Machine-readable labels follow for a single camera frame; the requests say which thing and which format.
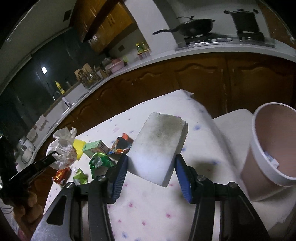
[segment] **wok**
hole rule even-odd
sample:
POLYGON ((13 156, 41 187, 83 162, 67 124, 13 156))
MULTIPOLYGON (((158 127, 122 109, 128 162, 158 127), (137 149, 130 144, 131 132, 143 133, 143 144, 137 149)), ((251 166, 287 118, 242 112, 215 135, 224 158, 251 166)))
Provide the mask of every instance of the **wok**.
POLYGON ((158 30, 154 32, 153 35, 159 34, 162 32, 173 33, 173 32, 179 31, 179 33, 182 34, 183 36, 194 37, 197 35, 205 35, 212 30, 213 22, 215 20, 212 20, 209 18, 204 18, 204 19, 193 19, 193 18, 194 16, 191 16, 189 18, 189 21, 181 23, 180 25, 178 25, 173 29, 158 30))

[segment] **metal bolt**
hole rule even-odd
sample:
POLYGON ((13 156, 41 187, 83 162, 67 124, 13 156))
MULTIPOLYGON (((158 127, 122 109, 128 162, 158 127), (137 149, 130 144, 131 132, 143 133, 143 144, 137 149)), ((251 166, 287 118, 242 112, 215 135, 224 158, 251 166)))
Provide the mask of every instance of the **metal bolt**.
POLYGON ((230 186, 231 188, 236 188, 236 187, 237 187, 237 184, 234 183, 234 182, 230 182, 230 183, 229 183, 229 186, 230 186))
POLYGON ((104 181, 106 181, 107 180, 107 177, 106 176, 99 176, 98 177, 98 181, 99 182, 104 182, 104 181))
POLYGON ((69 182, 69 183, 66 184, 66 188, 73 188, 73 187, 75 187, 75 186, 76 186, 76 185, 75 185, 74 182, 69 182))
POLYGON ((199 180, 199 181, 204 181, 205 180, 205 176, 203 176, 203 175, 198 175, 197 176, 197 179, 199 180))

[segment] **cooking oil bottle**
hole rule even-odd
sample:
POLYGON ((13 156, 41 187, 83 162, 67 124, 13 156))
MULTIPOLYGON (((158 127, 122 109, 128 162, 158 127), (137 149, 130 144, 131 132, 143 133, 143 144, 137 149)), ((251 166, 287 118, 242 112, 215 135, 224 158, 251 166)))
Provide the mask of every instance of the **cooking oil bottle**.
POLYGON ((58 89, 60 90, 60 92, 62 93, 62 95, 65 94, 65 91, 64 91, 64 89, 61 87, 61 85, 60 85, 57 81, 56 81, 55 83, 56 83, 58 89))

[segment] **trash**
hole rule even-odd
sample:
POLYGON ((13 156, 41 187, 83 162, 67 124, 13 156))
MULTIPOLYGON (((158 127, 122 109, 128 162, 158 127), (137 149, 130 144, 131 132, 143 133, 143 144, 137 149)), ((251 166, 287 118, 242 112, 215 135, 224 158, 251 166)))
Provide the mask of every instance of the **trash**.
POLYGON ((88 183, 87 175, 85 175, 80 168, 78 168, 78 170, 77 170, 77 168, 74 167, 73 171, 75 173, 75 175, 73 177, 73 181, 76 185, 82 185, 82 184, 88 183))
POLYGON ((107 147, 102 140, 98 140, 95 142, 91 143, 86 143, 82 149, 83 153, 87 155, 89 158, 92 158, 92 156, 97 153, 108 153, 109 152, 109 147, 107 147))
POLYGON ((133 139, 131 139, 127 134, 123 133, 122 137, 117 137, 116 141, 113 143, 108 155, 110 154, 122 154, 128 153, 133 143, 133 139))
POLYGON ((86 144, 85 141, 78 140, 78 139, 74 140, 73 147, 75 148, 76 153, 77 153, 77 160, 79 160, 81 158, 81 156, 83 154, 82 149, 83 149, 85 144, 86 144))
POLYGON ((267 157, 267 159, 270 161, 270 163, 275 167, 278 168, 279 167, 279 163, 278 161, 273 158, 272 156, 270 156, 267 151, 264 152, 265 156, 267 157))
POLYGON ((72 127, 71 131, 67 127, 57 130, 53 134, 53 138, 56 140, 49 144, 46 155, 50 154, 53 151, 56 151, 58 154, 53 154, 52 156, 56 158, 56 162, 50 166, 53 169, 64 169, 71 166, 77 158, 77 153, 75 148, 72 146, 77 130, 72 127))
POLYGON ((71 169, 69 167, 62 170, 58 170, 56 175, 52 177, 52 181, 54 181, 56 184, 63 186, 69 178, 70 174, 71 169))
POLYGON ((92 156, 91 160, 89 161, 89 167, 91 169, 91 177, 93 179, 96 178, 96 170, 99 167, 113 167, 114 164, 110 160, 107 154, 104 153, 96 153, 92 156))

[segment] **blue gripper pad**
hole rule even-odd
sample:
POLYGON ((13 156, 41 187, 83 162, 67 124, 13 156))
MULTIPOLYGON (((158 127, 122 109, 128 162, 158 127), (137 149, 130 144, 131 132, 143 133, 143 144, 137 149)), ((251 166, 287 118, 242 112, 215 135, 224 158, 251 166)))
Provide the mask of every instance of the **blue gripper pad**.
POLYGON ((187 202, 192 203, 192 190, 194 188, 195 181, 181 154, 176 155, 175 171, 181 186, 183 197, 187 200, 187 202))
POLYGON ((116 201, 121 193, 121 189, 126 178, 126 172, 128 170, 128 156, 122 154, 116 164, 116 169, 112 173, 112 178, 109 183, 112 184, 112 195, 111 198, 116 201))

